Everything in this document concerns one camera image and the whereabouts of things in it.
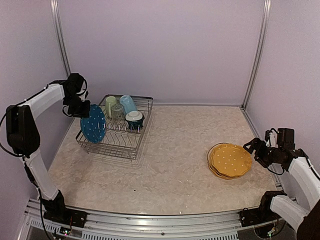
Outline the yellow polka dot plate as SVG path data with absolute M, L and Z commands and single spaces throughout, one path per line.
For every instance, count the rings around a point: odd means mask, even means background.
M 241 176 L 232 176 L 232 177 L 230 177 L 230 176 L 224 176 L 224 175 L 221 175 L 221 174 L 219 174 L 218 172 L 216 172 L 216 171 L 214 171 L 214 170 L 210 170 L 216 177 L 218 177 L 218 178 L 221 178 L 221 179 L 224 179 L 224 180 L 233 180 L 233 179 L 239 179 L 239 178 L 241 178 L 242 177 L 242 175 Z

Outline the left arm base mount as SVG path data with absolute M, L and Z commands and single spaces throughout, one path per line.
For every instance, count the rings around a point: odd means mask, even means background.
M 84 228 L 87 216 L 85 211 L 70 208 L 46 210 L 43 215 L 46 220 L 79 228 Z

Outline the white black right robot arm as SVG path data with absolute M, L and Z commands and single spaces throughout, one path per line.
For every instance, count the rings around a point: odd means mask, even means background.
M 291 200 L 284 191 L 266 191 L 257 208 L 240 211 L 243 227 L 270 221 L 275 217 L 284 219 L 296 233 L 298 240 L 320 238 L 320 175 L 308 155 L 295 148 L 295 131 L 291 128 L 271 128 L 263 140 L 255 137 L 243 148 L 264 168 L 279 164 L 302 189 L 309 209 Z

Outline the blue plate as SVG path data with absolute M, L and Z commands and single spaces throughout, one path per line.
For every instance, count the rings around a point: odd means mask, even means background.
M 80 119 L 80 128 L 90 143 L 101 142 L 106 134 L 106 117 L 102 108 L 97 104 L 91 104 L 89 117 Z

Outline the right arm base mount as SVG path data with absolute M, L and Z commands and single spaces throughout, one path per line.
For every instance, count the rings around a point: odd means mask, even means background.
M 269 221 L 276 221 L 281 218 L 278 214 L 270 210 L 267 212 L 262 212 L 258 207 L 251 209 L 244 208 L 238 214 L 242 227 L 259 225 Z

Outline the clear glass cup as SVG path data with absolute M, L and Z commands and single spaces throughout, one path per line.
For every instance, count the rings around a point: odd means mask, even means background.
M 111 118 L 113 120 L 120 120 L 124 116 L 124 109 L 120 103 L 114 104 L 111 107 Z

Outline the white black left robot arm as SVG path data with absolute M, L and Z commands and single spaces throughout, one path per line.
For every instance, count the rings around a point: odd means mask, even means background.
M 71 73 L 65 80 L 55 80 L 20 103 L 9 105 L 1 119 L 5 124 L 6 140 L 11 150 L 1 148 L 21 159 L 30 182 L 37 188 L 39 199 L 47 213 L 63 223 L 70 211 L 60 190 L 51 180 L 40 151 L 41 135 L 37 119 L 58 102 L 69 118 L 89 116 L 88 83 L 79 73 Z

